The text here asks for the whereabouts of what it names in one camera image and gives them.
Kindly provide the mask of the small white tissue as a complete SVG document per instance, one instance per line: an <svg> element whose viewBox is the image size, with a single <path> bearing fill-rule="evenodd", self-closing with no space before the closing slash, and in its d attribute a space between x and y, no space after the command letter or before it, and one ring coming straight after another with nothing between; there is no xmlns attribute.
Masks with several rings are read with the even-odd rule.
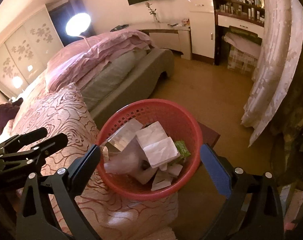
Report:
<svg viewBox="0 0 303 240"><path fill-rule="evenodd" d="M151 191L157 191L171 186L173 179L179 176L182 169L182 165L174 164L168 166L165 171L158 170L152 183Z"/></svg>

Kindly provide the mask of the rose pattern bedspread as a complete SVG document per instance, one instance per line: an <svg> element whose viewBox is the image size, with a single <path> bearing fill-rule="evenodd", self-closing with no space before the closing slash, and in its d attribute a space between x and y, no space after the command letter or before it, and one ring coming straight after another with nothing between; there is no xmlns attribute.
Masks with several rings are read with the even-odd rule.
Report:
<svg viewBox="0 0 303 240"><path fill-rule="evenodd" d="M41 173L51 175L82 157L95 143L99 130L80 90L69 84L58 92L47 92L45 73L21 94L23 103L15 119L0 135L0 143L16 134L47 129L48 136L64 133L68 145L46 160ZM76 199L80 210L103 239L175 239L170 223L178 215L178 196L138 202L113 192L94 172L84 192Z"/></svg>

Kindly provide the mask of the white tall cabinet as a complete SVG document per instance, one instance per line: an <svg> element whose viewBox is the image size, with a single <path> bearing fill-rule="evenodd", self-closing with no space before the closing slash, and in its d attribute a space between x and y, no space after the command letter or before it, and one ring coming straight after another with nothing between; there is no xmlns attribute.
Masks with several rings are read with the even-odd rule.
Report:
<svg viewBox="0 0 303 240"><path fill-rule="evenodd" d="M213 0L187 0L191 26L192 54L208 63L215 62L216 23Z"/></svg>

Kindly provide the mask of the green foil wrapper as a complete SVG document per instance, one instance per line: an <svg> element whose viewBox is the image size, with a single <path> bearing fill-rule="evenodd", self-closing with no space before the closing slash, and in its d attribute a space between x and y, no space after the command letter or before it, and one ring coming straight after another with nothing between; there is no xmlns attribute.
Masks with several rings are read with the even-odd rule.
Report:
<svg viewBox="0 0 303 240"><path fill-rule="evenodd" d="M177 164L184 163L191 153L187 149L187 146L183 140L176 141L174 144L180 154L180 156L175 159L174 162Z"/></svg>

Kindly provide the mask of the white low tv cabinet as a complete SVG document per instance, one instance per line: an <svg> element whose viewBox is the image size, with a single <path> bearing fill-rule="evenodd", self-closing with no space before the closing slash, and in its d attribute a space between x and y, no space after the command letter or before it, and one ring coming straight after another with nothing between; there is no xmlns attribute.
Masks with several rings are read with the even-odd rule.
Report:
<svg viewBox="0 0 303 240"><path fill-rule="evenodd" d="M138 23L118 25L111 29L117 31L121 29L136 29L148 36L159 48L170 49L181 53L181 58L192 59L191 29L182 24L169 23Z"/></svg>

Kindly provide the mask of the white paper tissue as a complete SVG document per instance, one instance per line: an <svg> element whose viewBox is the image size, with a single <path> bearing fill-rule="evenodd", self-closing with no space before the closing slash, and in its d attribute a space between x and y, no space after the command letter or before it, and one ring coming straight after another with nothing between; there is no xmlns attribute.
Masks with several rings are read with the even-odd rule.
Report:
<svg viewBox="0 0 303 240"><path fill-rule="evenodd" d="M152 168L160 167L180 156L173 139L158 121L137 131L136 139Z"/></svg>

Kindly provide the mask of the plaid covered dresser stool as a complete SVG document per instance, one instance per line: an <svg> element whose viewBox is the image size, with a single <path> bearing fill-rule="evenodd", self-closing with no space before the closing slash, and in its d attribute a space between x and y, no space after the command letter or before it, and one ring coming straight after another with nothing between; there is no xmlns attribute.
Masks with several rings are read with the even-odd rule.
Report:
<svg viewBox="0 0 303 240"><path fill-rule="evenodd" d="M230 26L223 41L230 46L228 70L252 77L261 53L262 38L256 33Z"/></svg>

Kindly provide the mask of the dresser with cosmetics shelf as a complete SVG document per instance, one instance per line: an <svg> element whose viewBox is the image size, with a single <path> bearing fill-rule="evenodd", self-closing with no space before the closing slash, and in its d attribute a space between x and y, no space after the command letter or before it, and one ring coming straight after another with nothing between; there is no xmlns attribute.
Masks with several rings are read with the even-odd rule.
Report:
<svg viewBox="0 0 303 240"><path fill-rule="evenodd" d="M216 23L214 64L218 65L222 50L222 36L230 26L256 33L260 38L263 37L265 9L264 6L256 6L251 0L213 0L213 2Z"/></svg>

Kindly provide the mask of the dark red low stool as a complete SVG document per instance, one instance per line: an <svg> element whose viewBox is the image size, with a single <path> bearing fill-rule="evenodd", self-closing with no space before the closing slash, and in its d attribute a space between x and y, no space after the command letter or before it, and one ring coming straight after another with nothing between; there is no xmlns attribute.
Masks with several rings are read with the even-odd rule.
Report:
<svg viewBox="0 0 303 240"><path fill-rule="evenodd" d="M211 148L214 148L220 138L220 134L200 122L198 122L198 125L202 131L203 144L208 144Z"/></svg>

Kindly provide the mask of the rose in glass vase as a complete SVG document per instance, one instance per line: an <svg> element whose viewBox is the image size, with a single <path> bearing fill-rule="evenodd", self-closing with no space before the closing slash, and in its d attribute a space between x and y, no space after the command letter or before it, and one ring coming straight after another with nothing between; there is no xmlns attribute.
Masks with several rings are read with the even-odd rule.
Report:
<svg viewBox="0 0 303 240"><path fill-rule="evenodd" d="M150 4L149 2L145 2L145 6L147 7L149 14L153 17L154 22L160 23L157 13L156 13L156 9L152 9L152 4Z"/></svg>

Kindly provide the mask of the red plastic mesh trash basket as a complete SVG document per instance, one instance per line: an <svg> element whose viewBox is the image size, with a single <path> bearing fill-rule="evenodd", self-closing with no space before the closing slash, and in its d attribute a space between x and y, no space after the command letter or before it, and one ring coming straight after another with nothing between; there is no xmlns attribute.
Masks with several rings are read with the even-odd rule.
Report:
<svg viewBox="0 0 303 240"><path fill-rule="evenodd" d="M158 200L181 189L200 165L203 136L183 107L164 99L131 103L114 113L97 144L107 147L97 166L103 182L133 200Z"/></svg>

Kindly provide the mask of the pink lace curtain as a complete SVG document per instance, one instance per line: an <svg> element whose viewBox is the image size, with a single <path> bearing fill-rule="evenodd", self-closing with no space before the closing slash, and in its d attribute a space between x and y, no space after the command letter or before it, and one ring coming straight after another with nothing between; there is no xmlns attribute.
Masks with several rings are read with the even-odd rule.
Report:
<svg viewBox="0 0 303 240"><path fill-rule="evenodd" d="M265 23L261 52L241 124L252 127L253 144L286 97L303 45L303 6L299 0L264 0Z"/></svg>

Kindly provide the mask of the grey bed frame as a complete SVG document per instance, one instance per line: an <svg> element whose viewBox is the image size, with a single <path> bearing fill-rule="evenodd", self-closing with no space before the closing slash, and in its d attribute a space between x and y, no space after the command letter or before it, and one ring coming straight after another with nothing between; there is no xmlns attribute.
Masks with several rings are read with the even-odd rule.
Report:
<svg viewBox="0 0 303 240"><path fill-rule="evenodd" d="M154 48L144 55L141 50L123 54L80 89L90 116L101 129L124 106L147 99L162 74L170 77L174 55L170 50Z"/></svg>

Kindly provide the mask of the clear plastic bag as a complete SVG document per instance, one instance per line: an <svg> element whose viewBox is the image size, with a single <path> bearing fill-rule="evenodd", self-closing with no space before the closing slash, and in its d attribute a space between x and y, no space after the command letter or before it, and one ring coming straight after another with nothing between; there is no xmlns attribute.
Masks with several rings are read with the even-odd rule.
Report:
<svg viewBox="0 0 303 240"><path fill-rule="evenodd" d="M141 169L143 150L136 139L133 139L120 153L111 155L104 163L106 173L131 174Z"/></svg>

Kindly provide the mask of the silver foil package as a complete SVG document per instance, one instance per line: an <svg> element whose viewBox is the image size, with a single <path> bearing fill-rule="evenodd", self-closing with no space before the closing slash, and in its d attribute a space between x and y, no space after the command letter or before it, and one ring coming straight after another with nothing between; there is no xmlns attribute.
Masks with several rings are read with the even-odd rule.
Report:
<svg viewBox="0 0 303 240"><path fill-rule="evenodd" d="M122 152L132 141L132 139L134 139L136 132L142 127L143 124L136 119L131 119L126 122L105 141L105 146L107 147L109 153L118 154Z"/></svg>

